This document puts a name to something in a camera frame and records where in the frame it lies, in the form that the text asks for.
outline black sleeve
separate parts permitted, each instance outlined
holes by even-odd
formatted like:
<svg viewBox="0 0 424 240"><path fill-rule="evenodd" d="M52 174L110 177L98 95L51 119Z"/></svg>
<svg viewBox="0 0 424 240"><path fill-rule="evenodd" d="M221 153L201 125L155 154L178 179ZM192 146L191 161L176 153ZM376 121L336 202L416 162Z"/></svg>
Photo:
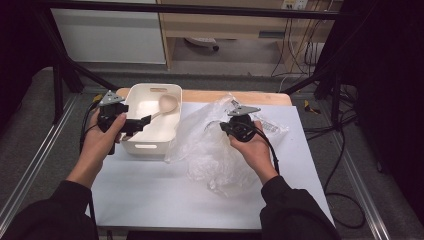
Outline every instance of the black sleeve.
<svg viewBox="0 0 424 240"><path fill-rule="evenodd" d="M340 239L335 227L306 190L291 189L283 177L262 188L262 239Z"/></svg>
<svg viewBox="0 0 424 240"><path fill-rule="evenodd" d="M62 181L53 195L15 216L2 239L94 239L94 224L85 215L91 190Z"/></svg>

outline cabinet door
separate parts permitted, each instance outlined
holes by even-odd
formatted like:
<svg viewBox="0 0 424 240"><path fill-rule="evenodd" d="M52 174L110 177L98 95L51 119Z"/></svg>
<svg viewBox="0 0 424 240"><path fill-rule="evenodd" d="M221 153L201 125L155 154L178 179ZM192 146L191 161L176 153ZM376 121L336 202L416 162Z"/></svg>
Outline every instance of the cabinet door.
<svg viewBox="0 0 424 240"><path fill-rule="evenodd" d="M114 2L156 3L155 0ZM165 57L157 13L52 9L69 56L80 62L158 63Z"/></svg>

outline plastic wrap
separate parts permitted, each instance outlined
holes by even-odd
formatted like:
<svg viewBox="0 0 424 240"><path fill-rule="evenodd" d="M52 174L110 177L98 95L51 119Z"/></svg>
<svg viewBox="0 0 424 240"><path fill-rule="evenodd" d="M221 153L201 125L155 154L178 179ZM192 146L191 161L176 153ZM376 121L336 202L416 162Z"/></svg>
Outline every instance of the plastic wrap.
<svg viewBox="0 0 424 240"><path fill-rule="evenodd" d="M176 137L170 142L165 161L188 162L187 175L191 180L205 182L208 189L223 196L235 196L258 180L240 152L230 146L230 141L219 126L228 122L228 112L240 103L228 94L205 105L180 121ZM275 147L283 140L288 127L278 126L260 112L250 114L260 120L264 132Z"/></svg>

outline horizontal black bar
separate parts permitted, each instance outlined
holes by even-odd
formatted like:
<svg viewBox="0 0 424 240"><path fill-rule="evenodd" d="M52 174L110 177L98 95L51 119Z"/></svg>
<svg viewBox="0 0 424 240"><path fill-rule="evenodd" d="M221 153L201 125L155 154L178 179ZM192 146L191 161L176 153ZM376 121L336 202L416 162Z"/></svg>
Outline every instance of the horizontal black bar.
<svg viewBox="0 0 424 240"><path fill-rule="evenodd" d="M156 12L156 13L184 13L207 14L228 16L251 16L272 18L298 18L321 20L348 20L359 17L357 14L330 11L300 11L284 9L261 9L220 6L197 6L177 4L148 4L148 3L117 3L117 2L92 2L68 0L39 0L47 8L80 9L96 11L121 11L121 12Z"/></svg>

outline hand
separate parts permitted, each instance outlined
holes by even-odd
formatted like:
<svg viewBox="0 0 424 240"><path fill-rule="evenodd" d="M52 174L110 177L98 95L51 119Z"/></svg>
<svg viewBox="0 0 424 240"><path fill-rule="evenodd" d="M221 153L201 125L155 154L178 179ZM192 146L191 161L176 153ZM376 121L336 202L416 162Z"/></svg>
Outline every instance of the hand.
<svg viewBox="0 0 424 240"><path fill-rule="evenodd" d="M260 121L254 121L255 126L262 129ZM230 144L237 149L246 160L247 164L258 174L262 184L265 184L269 179L278 175L271 164L269 146L266 141L255 134L249 142L240 142L234 136L229 136Z"/></svg>
<svg viewBox="0 0 424 240"><path fill-rule="evenodd" d="M88 130L79 160L67 178L68 181L77 182L88 188L91 188L94 179L103 166L103 160L114 142L119 143L121 136L119 130L124 126L126 120L126 114L119 115L112 126L104 133L97 126L98 115L99 110L90 119L89 127L95 127Z"/></svg>

